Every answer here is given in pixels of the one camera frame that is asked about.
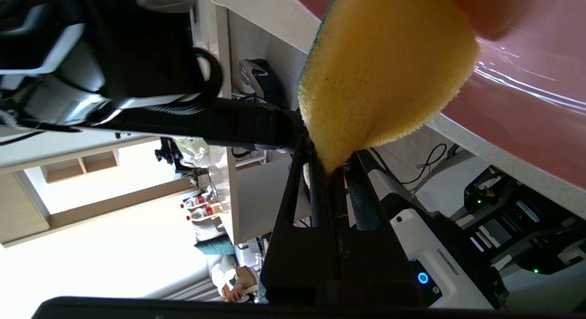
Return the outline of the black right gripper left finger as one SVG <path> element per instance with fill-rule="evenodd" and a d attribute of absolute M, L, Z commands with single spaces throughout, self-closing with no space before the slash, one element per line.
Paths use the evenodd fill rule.
<path fill-rule="evenodd" d="M 298 193 L 309 166 L 313 225 L 295 227 Z M 268 304 L 315 304 L 339 272 L 324 168 L 308 133 L 295 146 L 260 281 Z"/>

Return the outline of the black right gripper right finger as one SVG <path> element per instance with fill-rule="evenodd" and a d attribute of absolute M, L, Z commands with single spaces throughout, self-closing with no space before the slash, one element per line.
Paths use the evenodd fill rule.
<path fill-rule="evenodd" d="M 409 261 L 358 153 L 333 175 L 333 223 L 344 303 L 422 306 Z"/>

